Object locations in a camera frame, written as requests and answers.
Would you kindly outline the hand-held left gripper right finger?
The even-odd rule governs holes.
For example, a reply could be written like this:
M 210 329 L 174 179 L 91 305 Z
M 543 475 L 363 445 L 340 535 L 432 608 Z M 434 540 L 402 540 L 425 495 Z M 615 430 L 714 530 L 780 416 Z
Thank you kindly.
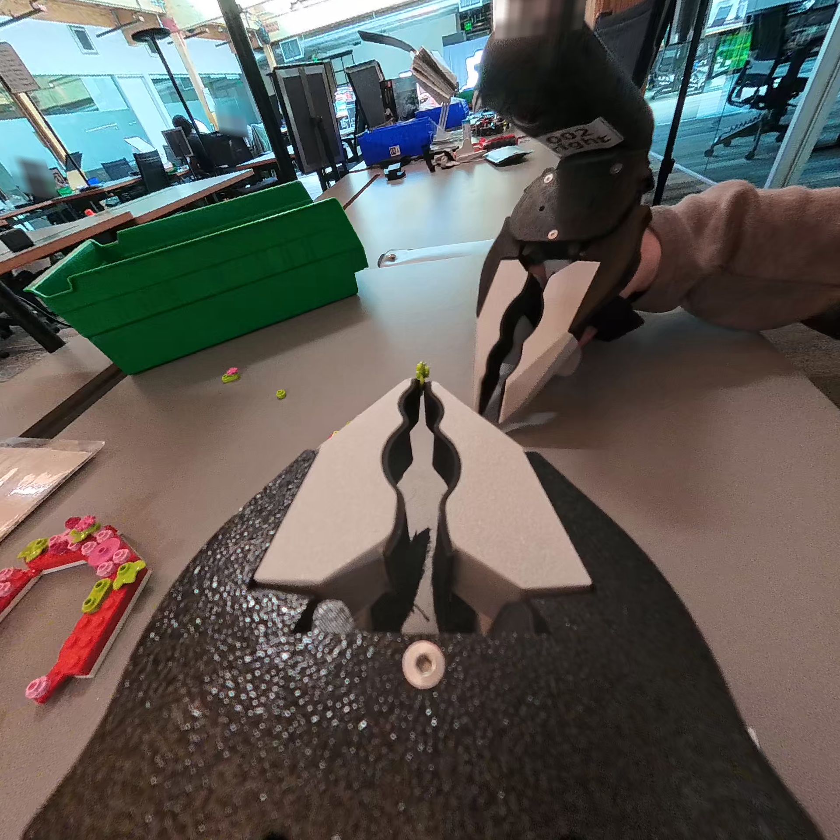
M 437 382 L 423 387 L 440 501 L 437 628 L 474 633 L 514 603 L 590 592 L 592 578 L 526 451 Z

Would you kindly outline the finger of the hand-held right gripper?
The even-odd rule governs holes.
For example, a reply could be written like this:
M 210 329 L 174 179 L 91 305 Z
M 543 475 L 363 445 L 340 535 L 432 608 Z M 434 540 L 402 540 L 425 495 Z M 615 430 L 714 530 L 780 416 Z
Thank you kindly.
M 519 414 L 578 352 L 572 322 L 600 263 L 575 261 L 556 271 L 542 290 L 542 316 L 521 343 L 519 361 L 502 388 L 499 424 Z
M 500 262 L 476 321 L 474 408 L 516 416 L 539 386 L 543 284 L 515 259 Z

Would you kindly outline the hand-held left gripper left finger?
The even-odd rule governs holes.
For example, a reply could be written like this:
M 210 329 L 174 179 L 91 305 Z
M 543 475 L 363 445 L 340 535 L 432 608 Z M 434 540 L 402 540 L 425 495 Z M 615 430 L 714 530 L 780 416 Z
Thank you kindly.
M 422 578 L 399 480 L 413 462 L 419 380 L 401 382 L 321 444 L 253 583 L 338 601 L 398 632 Z

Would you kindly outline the person's right forearm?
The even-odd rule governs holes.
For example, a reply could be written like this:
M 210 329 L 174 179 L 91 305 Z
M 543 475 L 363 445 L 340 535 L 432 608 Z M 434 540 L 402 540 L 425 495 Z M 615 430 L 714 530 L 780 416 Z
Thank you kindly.
M 802 323 L 839 337 L 839 188 L 763 189 L 726 181 L 648 225 L 661 244 L 657 278 L 634 306 L 684 309 L 749 332 Z

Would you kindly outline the red lego build with flowers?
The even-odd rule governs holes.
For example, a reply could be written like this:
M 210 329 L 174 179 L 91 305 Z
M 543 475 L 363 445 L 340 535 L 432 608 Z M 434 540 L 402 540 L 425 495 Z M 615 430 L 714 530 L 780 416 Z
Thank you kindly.
M 151 576 L 151 568 L 121 531 L 88 514 L 65 520 L 53 535 L 33 539 L 1 571 L 1 620 L 36 585 L 66 571 L 86 571 L 88 588 L 71 590 L 73 624 L 48 671 L 31 679 L 24 695 L 45 705 L 66 683 L 95 676 Z

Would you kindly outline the lego instruction booklet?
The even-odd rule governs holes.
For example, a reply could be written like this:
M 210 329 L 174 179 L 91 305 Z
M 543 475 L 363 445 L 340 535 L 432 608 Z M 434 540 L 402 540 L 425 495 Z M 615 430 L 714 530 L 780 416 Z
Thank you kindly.
M 102 450 L 101 440 L 10 437 L 1 441 L 1 540 Z

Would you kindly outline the person's right hand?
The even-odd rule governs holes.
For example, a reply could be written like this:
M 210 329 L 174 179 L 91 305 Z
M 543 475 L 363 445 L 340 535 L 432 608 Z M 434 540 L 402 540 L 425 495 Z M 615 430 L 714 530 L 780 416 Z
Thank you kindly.
M 623 296 L 636 306 L 654 284 L 662 258 L 661 244 L 651 227 L 646 228 L 640 245 L 639 261 Z

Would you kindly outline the white metal bar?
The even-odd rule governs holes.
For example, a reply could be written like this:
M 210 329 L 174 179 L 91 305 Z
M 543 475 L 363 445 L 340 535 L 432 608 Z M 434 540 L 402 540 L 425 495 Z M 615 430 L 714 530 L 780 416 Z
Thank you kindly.
M 387 268 L 449 259 L 484 258 L 493 243 L 492 239 L 483 239 L 425 248 L 392 248 L 380 255 L 376 265 Z

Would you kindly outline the black tripod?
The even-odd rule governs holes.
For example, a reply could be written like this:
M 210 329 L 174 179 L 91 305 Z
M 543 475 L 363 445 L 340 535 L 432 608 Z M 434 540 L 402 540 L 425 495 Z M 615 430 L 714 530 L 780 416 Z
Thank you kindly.
M 673 2 L 665 35 L 653 69 L 647 79 L 646 98 L 654 112 L 654 141 L 651 151 L 654 192 L 651 204 L 659 205 L 676 158 L 676 140 L 686 101 L 697 81 L 697 58 L 707 27 L 710 1 Z

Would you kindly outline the blue plastic bin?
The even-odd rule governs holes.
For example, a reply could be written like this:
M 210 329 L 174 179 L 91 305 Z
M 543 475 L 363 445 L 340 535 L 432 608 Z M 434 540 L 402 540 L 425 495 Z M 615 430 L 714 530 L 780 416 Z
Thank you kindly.
M 365 165 L 379 167 L 402 158 L 423 156 L 436 140 L 452 140 L 448 132 L 438 130 L 436 122 L 421 115 L 409 121 L 368 129 L 357 137 L 357 141 Z

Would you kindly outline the black office chair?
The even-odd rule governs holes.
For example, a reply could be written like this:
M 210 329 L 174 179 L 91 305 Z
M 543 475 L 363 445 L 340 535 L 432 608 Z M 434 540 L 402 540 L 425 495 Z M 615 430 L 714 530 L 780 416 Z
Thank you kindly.
M 745 17 L 750 42 L 729 89 L 726 103 L 744 111 L 743 119 L 720 129 L 705 149 L 711 159 L 717 150 L 749 140 L 745 160 L 753 161 L 767 134 L 780 144 L 788 130 L 786 114 L 805 89 L 802 68 L 812 52 L 812 37 L 801 35 L 803 15 L 813 2 L 756 2 Z
M 170 176 L 156 149 L 137 152 L 133 158 L 147 193 L 159 192 L 171 184 Z

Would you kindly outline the black steel column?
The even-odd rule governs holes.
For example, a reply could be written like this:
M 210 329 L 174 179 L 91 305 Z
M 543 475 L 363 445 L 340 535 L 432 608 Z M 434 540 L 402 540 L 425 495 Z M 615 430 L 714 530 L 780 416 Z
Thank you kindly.
M 270 95 L 257 64 L 249 34 L 236 1 L 218 1 L 217 5 L 224 19 L 238 63 L 243 71 L 250 95 L 266 129 L 269 147 L 275 155 L 278 178 L 283 183 L 297 180 L 295 166 L 287 150 L 287 142 L 281 130 L 278 111 L 272 105 Z

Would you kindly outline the brown office desk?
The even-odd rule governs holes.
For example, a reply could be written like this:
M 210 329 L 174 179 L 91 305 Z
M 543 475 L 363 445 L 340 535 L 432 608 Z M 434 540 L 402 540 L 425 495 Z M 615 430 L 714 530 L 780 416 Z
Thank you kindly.
M 87 217 L 93 224 L 115 227 L 119 223 L 146 224 L 187 209 L 206 198 L 213 198 L 248 180 L 255 174 L 251 168 L 206 178 L 197 182 L 168 186 L 126 203 Z
M 131 211 L 122 210 L 95 214 L 76 222 L 45 227 L 34 232 L 13 227 L 8 236 L 13 245 L 9 246 L 2 240 L 2 278 L 30 263 L 64 253 L 89 239 L 136 223 Z M 6 320 L 24 330 L 46 352 L 54 353 L 64 346 L 64 341 L 47 324 L 44 316 L 37 314 L 35 308 L 12 291 L 4 280 L 1 281 L 1 305 Z

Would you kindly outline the black floor lamp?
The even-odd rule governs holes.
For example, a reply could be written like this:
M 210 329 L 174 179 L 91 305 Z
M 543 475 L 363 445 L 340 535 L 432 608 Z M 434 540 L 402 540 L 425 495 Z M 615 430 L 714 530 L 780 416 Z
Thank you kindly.
M 163 51 L 161 49 L 160 42 L 162 40 L 168 39 L 170 37 L 170 35 L 171 35 L 171 32 L 167 28 L 151 27 L 151 28 L 142 29 L 141 31 L 137 32 L 135 35 L 133 35 L 133 40 L 137 43 L 144 43 L 144 44 L 150 46 L 152 48 L 152 50 L 154 51 L 154 53 L 158 56 L 159 60 L 162 63 L 162 66 L 164 68 L 165 74 L 169 78 L 169 81 L 170 81 L 170 83 L 171 83 L 171 85 L 172 85 L 172 87 L 175 91 L 175 95 L 177 96 L 179 102 L 181 103 L 182 108 L 185 112 L 185 115 L 186 115 L 186 117 L 188 118 L 188 120 L 190 121 L 190 123 L 193 127 L 193 131 L 198 135 L 200 133 L 200 131 L 198 129 L 196 120 L 193 117 L 193 113 L 190 110 L 190 107 L 188 106 L 188 104 L 186 102 L 186 99 L 185 99 L 185 97 L 182 93 L 182 90 L 180 89 L 180 87 L 179 87 L 179 85 L 178 85 L 178 83 L 175 79 L 175 76 L 172 73 L 172 69 L 170 68 L 170 65 L 169 65 L 169 63 L 168 63 L 168 61 L 167 61 L 166 57 L 164 56 Z

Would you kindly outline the white paper sign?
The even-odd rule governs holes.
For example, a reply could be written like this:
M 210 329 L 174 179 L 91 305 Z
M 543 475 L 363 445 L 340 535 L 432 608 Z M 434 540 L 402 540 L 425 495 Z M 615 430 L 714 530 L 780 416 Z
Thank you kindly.
M 0 44 L 1 82 L 11 94 L 30 93 L 39 89 L 39 83 L 30 73 L 17 51 L 10 44 Z

